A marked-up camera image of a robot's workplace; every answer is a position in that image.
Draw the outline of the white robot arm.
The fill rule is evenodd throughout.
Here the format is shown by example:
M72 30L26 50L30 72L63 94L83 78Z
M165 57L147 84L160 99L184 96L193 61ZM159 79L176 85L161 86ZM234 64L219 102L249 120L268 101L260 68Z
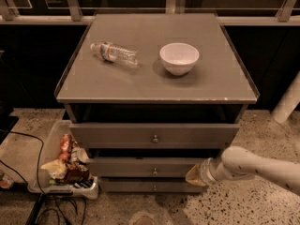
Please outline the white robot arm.
M251 142L262 143L262 156L245 147L230 146L220 156L195 164L186 181L205 187L259 176L300 195L300 113L295 109L299 96L299 80L294 79L269 118L260 116L258 127L244 126L245 132L252 132Z

